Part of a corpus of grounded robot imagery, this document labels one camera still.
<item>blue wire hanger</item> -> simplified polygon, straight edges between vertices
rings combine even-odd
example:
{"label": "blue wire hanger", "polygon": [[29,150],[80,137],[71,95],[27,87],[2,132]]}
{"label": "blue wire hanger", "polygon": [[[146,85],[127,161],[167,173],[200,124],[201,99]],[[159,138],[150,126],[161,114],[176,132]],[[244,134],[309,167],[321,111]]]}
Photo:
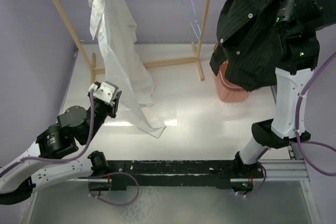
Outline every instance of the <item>blue wire hanger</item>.
{"label": "blue wire hanger", "polygon": [[195,29],[195,27],[194,27],[194,25],[193,25],[193,22],[192,22],[192,20],[191,20],[191,18],[190,18],[189,12],[188,12],[188,8],[187,8],[187,6],[186,6],[184,0],[180,0],[180,1],[181,1],[181,4],[182,4],[182,5],[184,6],[184,8],[185,8],[185,12],[186,12],[187,17],[188,17],[188,19],[189,19],[190,25],[191,25],[191,27],[193,28],[194,33],[195,33],[197,39],[201,39],[201,37],[202,37],[202,32],[201,32],[201,29],[200,29],[200,27],[199,27],[200,25],[199,25],[198,20],[197,20],[196,10],[195,10],[195,6],[194,6],[194,1],[191,0],[191,5],[192,5],[192,7],[193,7],[195,23],[196,23],[196,25],[197,25],[197,27],[198,27],[198,32],[196,31],[196,29]]}

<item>dark striped shirt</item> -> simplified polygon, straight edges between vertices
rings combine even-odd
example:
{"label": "dark striped shirt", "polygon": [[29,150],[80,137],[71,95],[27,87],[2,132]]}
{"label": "dark striped shirt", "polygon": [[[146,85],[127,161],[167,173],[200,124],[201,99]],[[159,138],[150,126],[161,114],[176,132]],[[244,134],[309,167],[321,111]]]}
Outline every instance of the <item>dark striped shirt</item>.
{"label": "dark striped shirt", "polygon": [[229,61],[225,78],[251,91],[276,84],[272,40],[280,0],[227,0],[217,24],[220,46],[210,66],[217,75]]}

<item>wooden clothes rack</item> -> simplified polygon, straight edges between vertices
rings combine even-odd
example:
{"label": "wooden clothes rack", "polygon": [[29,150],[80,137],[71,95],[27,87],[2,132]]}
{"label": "wooden clothes rack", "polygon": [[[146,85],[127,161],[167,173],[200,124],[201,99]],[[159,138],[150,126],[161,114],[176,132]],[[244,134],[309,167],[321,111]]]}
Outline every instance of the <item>wooden clothes rack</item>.
{"label": "wooden clothes rack", "polygon": [[[82,44],[80,43],[80,40],[66,14],[64,11],[61,3],[59,0],[52,0],[54,3],[55,7],[57,8],[58,13],[62,17],[62,20],[64,21],[66,27],[68,28],[76,46],[78,47],[78,50],[82,54],[84,61],[88,65],[88,68],[91,72],[91,82],[94,82],[96,79],[97,74],[105,73],[105,68],[104,67],[96,67],[96,54],[92,54],[92,59],[91,61],[89,60],[89,57],[87,56],[86,52],[83,49]],[[203,19],[202,19],[202,28],[201,28],[201,38],[198,40],[197,45],[195,45],[194,42],[191,42],[191,47],[192,47],[192,52],[193,55],[189,57],[182,57],[182,58],[173,58],[173,59],[166,59],[166,60],[153,60],[153,61],[145,61],[143,62],[143,65],[146,68],[155,68],[155,67],[162,67],[162,66],[171,66],[171,65],[178,65],[178,64],[185,64],[185,63],[196,63],[197,70],[198,70],[198,75],[200,76],[200,80],[204,80],[202,68],[200,65],[200,55],[201,55],[201,48],[202,48],[202,43],[203,43],[203,37],[205,34],[205,25],[206,25],[206,20],[207,20],[207,15],[208,15],[208,10],[209,10],[209,4],[210,0],[205,1],[205,6],[204,6],[204,12],[203,12]]]}

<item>pink laundry basket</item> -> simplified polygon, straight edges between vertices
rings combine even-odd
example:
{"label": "pink laundry basket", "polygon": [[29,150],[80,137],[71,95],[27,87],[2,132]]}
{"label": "pink laundry basket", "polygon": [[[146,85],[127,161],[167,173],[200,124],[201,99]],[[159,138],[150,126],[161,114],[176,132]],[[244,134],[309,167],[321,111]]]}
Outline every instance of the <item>pink laundry basket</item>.
{"label": "pink laundry basket", "polygon": [[223,102],[245,101],[249,97],[250,92],[245,91],[243,88],[225,79],[227,65],[228,61],[225,61],[219,67],[218,75],[216,76],[216,87],[219,99]]}

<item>glossy white tabletop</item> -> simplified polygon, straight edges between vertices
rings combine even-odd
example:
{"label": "glossy white tabletop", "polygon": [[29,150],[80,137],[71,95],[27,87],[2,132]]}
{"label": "glossy white tabletop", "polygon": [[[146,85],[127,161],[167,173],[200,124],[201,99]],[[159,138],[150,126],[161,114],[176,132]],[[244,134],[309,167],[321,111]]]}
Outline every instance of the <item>glossy white tabletop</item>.
{"label": "glossy white tabletop", "polygon": [[[84,45],[88,55],[97,54],[97,45]],[[274,116],[270,88],[252,92],[242,103],[219,100],[214,74],[209,67],[213,45],[203,47],[201,59],[205,80],[200,81],[194,63],[149,69],[156,85],[152,111],[167,125],[159,139],[127,122],[128,111],[119,107],[116,119],[107,118],[88,153],[103,151],[107,159],[233,159],[251,138],[254,122]],[[189,45],[136,45],[142,59],[191,55]],[[73,105],[89,107],[90,72],[79,54],[66,94],[63,111]],[[100,74],[97,81],[104,81]],[[286,148],[271,150],[264,159],[289,159]]]}

